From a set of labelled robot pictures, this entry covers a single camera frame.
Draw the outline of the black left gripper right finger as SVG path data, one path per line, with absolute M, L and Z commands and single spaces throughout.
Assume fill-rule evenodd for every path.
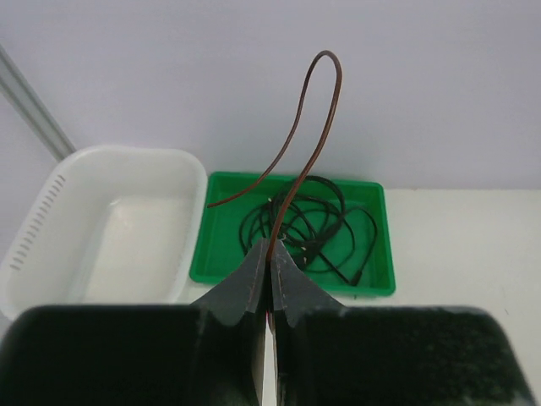
M 346 306 L 270 263 L 280 405 L 532 405 L 500 324 L 468 306 Z

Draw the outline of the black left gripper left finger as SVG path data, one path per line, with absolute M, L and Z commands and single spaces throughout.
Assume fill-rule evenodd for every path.
M 267 246 L 192 304 L 25 311 L 1 343 L 2 404 L 260 404 Z

